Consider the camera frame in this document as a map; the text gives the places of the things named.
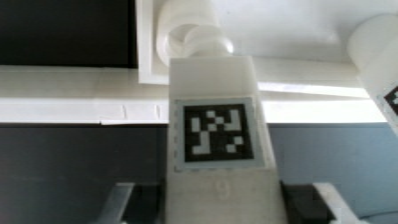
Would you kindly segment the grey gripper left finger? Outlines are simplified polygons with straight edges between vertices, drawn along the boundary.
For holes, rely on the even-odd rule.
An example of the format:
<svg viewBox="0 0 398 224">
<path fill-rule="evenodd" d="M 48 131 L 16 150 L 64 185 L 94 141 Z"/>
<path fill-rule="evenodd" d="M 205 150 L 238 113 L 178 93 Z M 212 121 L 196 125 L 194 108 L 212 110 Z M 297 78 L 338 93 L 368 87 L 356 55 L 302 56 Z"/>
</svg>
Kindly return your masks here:
<svg viewBox="0 0 398 224">
<path fill-rule="evenodd" d="M 160 224 L 160 185 L 119 182 L 93 224 Z"/>
</svg>

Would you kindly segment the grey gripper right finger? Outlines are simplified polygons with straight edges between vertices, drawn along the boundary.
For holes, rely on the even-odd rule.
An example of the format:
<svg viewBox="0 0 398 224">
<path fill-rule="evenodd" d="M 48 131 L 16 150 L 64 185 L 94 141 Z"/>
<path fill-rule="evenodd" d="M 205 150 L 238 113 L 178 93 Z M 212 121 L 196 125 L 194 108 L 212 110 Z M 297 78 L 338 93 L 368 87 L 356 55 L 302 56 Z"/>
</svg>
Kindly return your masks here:
<svg viewBox="0 0 398 224">
<path fill-rule="evenodd" d="M 368 224 L 331 183 L 281 183 L 288 224 Z"/>
</svg>

